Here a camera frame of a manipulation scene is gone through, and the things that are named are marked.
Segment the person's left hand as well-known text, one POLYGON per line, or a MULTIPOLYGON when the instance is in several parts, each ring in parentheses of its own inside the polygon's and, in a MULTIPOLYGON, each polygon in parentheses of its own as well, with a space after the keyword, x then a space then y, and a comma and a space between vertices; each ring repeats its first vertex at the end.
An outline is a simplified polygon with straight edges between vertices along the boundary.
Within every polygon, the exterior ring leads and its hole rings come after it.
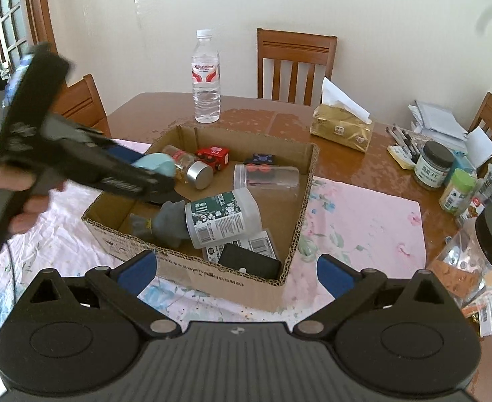
MULTIPOLYGON (((10 166, 0 166, 0 192, 16 194, 30 190, 35 182, 32 173, 10 166)), ((24 234, 30 230, 39 216, 48 211, 50 206, 51 191, 44 195, 30 196, 20 211, 11 218, 9 233, 17 235, 24 234)))

